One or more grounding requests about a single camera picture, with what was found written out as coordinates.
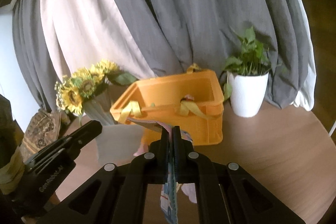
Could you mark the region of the grey ribbed vase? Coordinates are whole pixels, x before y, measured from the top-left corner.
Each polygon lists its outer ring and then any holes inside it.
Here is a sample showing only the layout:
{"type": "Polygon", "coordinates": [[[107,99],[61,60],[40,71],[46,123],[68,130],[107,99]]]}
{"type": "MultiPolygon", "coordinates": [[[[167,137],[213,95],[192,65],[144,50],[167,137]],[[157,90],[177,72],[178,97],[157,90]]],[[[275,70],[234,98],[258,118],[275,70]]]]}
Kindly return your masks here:
{"type": "Polygon", "coordinates": [[[99,121],[102,126],[111,126],[115,121],[110,113],[112,100],[108,89],[83,103],[83,109],[90,119],[99,121]]]}

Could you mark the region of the sunflower bouquet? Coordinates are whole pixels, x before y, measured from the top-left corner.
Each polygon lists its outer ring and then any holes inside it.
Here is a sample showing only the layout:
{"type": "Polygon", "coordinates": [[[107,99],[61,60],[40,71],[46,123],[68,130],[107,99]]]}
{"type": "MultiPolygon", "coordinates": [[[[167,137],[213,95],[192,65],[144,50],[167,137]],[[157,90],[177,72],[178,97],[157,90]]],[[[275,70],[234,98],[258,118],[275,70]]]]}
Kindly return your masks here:
{"type": "Polygon", "coordinates": [[[86,115],[83,103],[112,87],[124,87],[137,81],[129,72],[123,71],[116,63],[101,60],[90,68],[82,67],[70,76],[64,75],[55,83],[56,106],[80,119],[86,115]]]}

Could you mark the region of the orange plastic crate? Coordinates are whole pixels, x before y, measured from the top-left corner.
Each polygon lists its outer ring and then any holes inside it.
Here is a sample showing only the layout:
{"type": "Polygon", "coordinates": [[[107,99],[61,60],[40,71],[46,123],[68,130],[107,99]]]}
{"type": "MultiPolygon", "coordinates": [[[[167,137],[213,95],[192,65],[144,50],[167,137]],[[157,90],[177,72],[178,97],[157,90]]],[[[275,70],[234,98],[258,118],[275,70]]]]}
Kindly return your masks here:
{"type": "Polygon", "coordinates": [[[224,96],[214,71],[189,67],[186,73],[138,80],[110,108],[121,124],[158,121],[179,126],[194,145],[223,140],[224,96]]]}

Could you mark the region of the white ribbed plant pot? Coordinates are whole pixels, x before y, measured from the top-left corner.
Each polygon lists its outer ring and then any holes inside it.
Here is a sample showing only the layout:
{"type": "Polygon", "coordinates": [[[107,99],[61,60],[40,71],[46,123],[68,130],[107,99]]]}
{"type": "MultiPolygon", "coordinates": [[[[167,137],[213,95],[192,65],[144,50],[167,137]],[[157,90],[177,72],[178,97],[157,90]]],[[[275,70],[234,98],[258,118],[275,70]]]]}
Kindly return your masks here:
{"type": "Polygon", "coordinates": [[[241,76],[228,72],[227,83],[232,88],[230,103],[237,116],[251,118],[258,113],[266,93],[268,75],[241,76]]]}

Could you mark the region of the green potted plant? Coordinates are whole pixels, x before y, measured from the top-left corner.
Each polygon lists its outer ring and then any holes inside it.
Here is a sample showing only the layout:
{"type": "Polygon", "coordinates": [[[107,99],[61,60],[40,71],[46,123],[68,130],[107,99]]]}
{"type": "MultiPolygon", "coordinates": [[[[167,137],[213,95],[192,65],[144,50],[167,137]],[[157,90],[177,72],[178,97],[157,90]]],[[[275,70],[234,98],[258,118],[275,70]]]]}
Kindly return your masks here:
{"type": "Polygon", "coordinates": [[[224,73],[243,76],[259,77],[270,75],[272,63],[269,59],[269,48],[256,35],[253,25],[246,28],[243,35],[232,30],[240,42],[239,50],[226,58],[221,76],[224,73]]]}

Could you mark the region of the white sheer curtain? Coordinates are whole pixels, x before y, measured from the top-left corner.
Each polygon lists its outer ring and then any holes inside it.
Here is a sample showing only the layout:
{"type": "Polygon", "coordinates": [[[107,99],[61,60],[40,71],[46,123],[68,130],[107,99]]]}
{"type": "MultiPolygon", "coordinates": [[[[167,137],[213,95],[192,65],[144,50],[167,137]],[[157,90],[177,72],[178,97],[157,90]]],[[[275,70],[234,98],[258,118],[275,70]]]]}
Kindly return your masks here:
{"type": "Polygon", "coordinates": [[[102,60],[138,79],[155,76],[114,0],[40,0],[42,29],[58,77],[102,60]]]}

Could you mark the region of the grey curtain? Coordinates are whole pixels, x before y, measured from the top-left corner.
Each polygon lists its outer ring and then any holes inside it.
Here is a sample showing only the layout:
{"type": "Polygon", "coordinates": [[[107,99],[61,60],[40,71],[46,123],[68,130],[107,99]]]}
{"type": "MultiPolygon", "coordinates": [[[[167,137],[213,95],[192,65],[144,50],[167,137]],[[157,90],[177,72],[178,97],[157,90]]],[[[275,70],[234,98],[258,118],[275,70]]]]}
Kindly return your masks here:
{"type": "MultiPolygon", "coordinates": [[[[254,26],[269,48],[272,72],[265,99],[279,108],[311,110],[316,71],[302,0],[114,0],[155,76],[183,73],[191,64],[222,72],[239,49],[234,34],[254,26]]],[[[13,6],[13,42],[23,78],[37,104],[56,109],[58,77],[42,29],[40,0],[13,6]]]]}

